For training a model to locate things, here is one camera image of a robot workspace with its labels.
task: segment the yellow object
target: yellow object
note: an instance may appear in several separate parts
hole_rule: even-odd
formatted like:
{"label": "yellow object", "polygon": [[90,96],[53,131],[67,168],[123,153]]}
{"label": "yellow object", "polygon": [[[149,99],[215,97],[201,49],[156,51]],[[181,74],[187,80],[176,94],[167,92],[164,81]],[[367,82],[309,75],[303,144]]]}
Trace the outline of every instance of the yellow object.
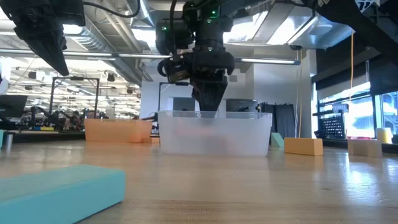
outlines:
{"label": "yellow object", "polygon": [[348,154],[351,156],[368,156],[381,158],[381,141],[379,140],[347,140]]}
{"label": "yellow object", "polygon": [[143,143],[150,137],[151,121],[85,119],[86,141]]}
{"label": "yellow object", "polygon": [[392,144],[391,128],[378,128],[377,140],[383,144]]}
{"label": "yellow object", "polygon": [[285,138],[285,153],[322,156],[322,139]]}
{"label": "yellow object", "polygon": [[54,131],[54,128],[51,128],[51,127],[41,127],[40,130],[41,130],[41,131]]}

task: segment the black frame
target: black frame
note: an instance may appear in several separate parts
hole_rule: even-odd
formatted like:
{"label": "black frame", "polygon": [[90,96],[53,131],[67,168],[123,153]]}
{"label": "black frame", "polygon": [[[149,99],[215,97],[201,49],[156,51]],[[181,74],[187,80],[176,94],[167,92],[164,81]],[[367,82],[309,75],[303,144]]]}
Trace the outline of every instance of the black frame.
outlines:
{"label": "black frame", "polygon": [[188,82],[176,82],[176,83],[168,83],[168,82],[160,82],[159,83],[159,93],[158,93],[158,98],[157,98],[157,111],[160,110],[160,94],[161,94],[161,88],[163,84],[170,84],[170,85],[177,85],[177,86],[189,86]]}
{"label": "black frame", "polygon": [[96,93],[95,93],[95,107],[94,107],[94,118],[96,118],[97,107],[98,107],[98,95],[100,93],[100,79],[99,78],[85,78],[85,77],[53,77],[52,78],[52,86],[51,86],[51,97],[50,97],[50,108],[49,113],[52,114],[52,105],[54,100],[54,90],[56,88],[55,81],[56,80],[72,80],[72,81],[83,81],[83,80],[94,80],[97,81]]}

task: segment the window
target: window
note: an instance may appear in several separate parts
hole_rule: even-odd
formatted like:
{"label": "window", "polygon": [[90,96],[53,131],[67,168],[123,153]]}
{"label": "window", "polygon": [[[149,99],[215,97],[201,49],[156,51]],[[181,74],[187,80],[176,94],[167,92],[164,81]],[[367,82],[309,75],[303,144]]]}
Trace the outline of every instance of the window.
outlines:
{"label": "window", "polygon": [[349,114],[344,114],[344,119],[347,136],[374,138],[373,104],[370,96],[351,101]]}
{"label": "window", "polygon": [[381,99],[383,128],[391,128],[393,134],[398,134],[398,91],[383,94]]}
{"label": "window", "polygon": [[[363,83],[353,88],[351,103],[347,100],[349,97],[349,90],[329,96],[328,98],[320,100],[320,111],[333,110],[333,105],[350,104],[349,113],[344,114],[344,125],[346,135],[349,137],[369,137],[374,138],[374,123],[373,123],[373,103],[370,95],[359,95],[367,93],[370,90],[370,83]],[[322,118],[330,118],[338,116],[338,114],[326,114]]]}

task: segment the foam block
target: foam block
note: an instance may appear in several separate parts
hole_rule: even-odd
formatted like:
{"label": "foam block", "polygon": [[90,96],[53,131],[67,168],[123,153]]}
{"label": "foam block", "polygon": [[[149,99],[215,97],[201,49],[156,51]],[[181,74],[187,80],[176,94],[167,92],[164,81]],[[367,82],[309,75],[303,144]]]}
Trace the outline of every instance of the foam block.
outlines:
{"label": "foam block", "polygon": [[272,147],[284,147],[284,139],[279,133],[271,133],[271,146]]}
{"label": "foam block", "polygon": [[0,179],[0,223],[78,222],[124,200],[125,179],[86,165]]}
{"label": "foam block", "polygon": [[2,137],[3,136],[4,136],[4,131],[0,130],[0,149],[1,149],[1,146],[2,146]]}
{"label": "foam block", "polygon": [[348,154],[352,156],[368,156],[382,158],[380,140],[348,140]]}
{"label": "foam block", "polygon": [[159,143],[160,138],[144,138],[144,143]]}
{"label": "foam block", "polygon": [[285,153],[322,156],[322,139],[285,138]]}

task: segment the hanging cable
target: hanging cable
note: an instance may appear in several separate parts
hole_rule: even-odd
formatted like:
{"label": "hanging cable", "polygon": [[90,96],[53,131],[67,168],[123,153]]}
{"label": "hanging cable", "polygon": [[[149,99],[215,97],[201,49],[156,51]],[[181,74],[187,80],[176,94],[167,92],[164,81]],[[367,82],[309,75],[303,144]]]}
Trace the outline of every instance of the hanging cable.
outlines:
{"label": "hanging cable", "polygon": [[[303,61],[303,50],[300,50],[300,61]],[[301,137],[301,121],[303,117],[303,70],[302,70],[302,64],[300,64],[300,124],[298,128],[298,138]]]}
{"label": "hanging cable", "polygon": [[100,4],[96,4],[96,3],[93,3],[93,2],[83,2],[83,5],[97,7],[98,9],[102,9],[102,10],[108,12],[108,13],[114,14],[115,16],[119,16],[119,17],[127,18],[127,19],[136,17],[139,14],[139,11],[141,10],[141,0],[137,0],[137,9],[131,15],[120,14],[118,12],[112,11],[112,10],[110,10],[110,9],[100,5]]}
{"label": "hanging cable", "polygon": [[351,119],[350,111],[351,111],[351,97],[353,91],[353,80],[354,80],[354,30],[351,33],[351,81],[349,85],[349,100],[348,100],[348,120]]}

